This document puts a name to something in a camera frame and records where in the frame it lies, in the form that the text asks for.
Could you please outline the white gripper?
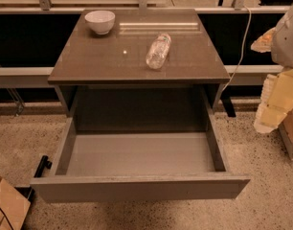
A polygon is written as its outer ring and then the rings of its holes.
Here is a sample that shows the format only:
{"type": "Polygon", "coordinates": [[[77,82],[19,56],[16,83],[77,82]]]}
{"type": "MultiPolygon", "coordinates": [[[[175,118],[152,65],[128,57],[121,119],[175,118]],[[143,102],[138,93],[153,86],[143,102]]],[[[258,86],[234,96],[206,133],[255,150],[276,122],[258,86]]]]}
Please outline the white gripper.
{"type": "MultiPolygon", "coordinates": [[[[293,68],[293,4],[276,28],[268,30],[252,43],[251,50],[258,53],[271,51],[274,62],[293,68]]],[[[272,132],[292,109],[293,69],[276,76],[269,74],[263,83],[254,121],[255,130],[258,133],[272,132]]]]}

